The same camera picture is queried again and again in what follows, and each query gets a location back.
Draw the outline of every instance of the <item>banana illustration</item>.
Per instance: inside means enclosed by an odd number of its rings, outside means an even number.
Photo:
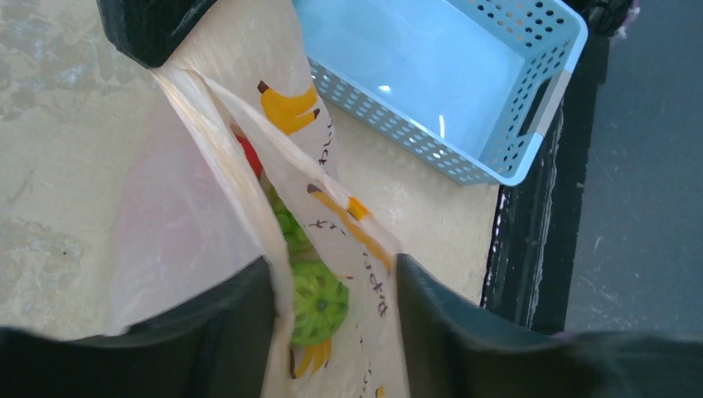
[[[383,263],[385,270],[390,274],[390,269],[393,265],[393,259],[388,253],[383,250],[383,247],[372,237],[370,237],[357,223],[350,220],[349,216],[354,217],[355,220],[361,221],[365,216],[369,214],[369,211],[354,197],[349,199],[349,206],[347,209],[343,209],[337,203],[335,203],[332,198],[330,198],[325,192],[320,188],[315,187],[313,184],[308,185],[308,193],[312,195],[315,199],[320,201],[326,208],[334,212],[344,226],[351,232],[351,234],[361,242],[369,253],[376,257]]]
[[[305,346],[304,350],[303,360],[300,362],[298,367],[295,367],[293,349],[290,350],[291,377],[293,379],[303,377],[305,373],[308,372],[310,365],[313,366],[311,374],[319,371],[322,365],[327,366],[327,363],[332,357],[332,338],[330,337],[324,342],[319,343],[317,346]]]
[[[257,89],[261,93],[261,107],[266,118],[286,135],[295,133],[311,124],[320,114],[320,109],[310,111],[318,102],[315,85],[298,97],[286,97],[264,83],[259,82]]]

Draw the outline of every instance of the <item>black edge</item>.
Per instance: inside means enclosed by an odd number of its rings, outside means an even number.
[[[595,100],[605,81],[608,49],[608,39],[591,36],[527,178],[499,192],[481,305],[538,332],[564,328]]]

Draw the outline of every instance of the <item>perforated basket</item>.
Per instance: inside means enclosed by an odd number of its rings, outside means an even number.
[[[294,4],[320,95],[462,185],[522,182],[588,35],[559,0]]]

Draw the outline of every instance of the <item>white plastic bag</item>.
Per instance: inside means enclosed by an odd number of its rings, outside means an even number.
[[[334,129],[314,92],[292,3],[220,0],[154,75],[193,140],[188,148],[182,127],[159,127],[148,172],[129,182],[138,188],[129,188],[117,233],[116,326],[175,305],[264,255],[279,321],[263,397],[409,396],[393,276],[400,245],[334,178]],[[295,99],[309,100],[310,90],[314,103],[300,109]],[[330,340],[293,347],[294,375],[287,248],[232,124],[350,291],[347,318]]]

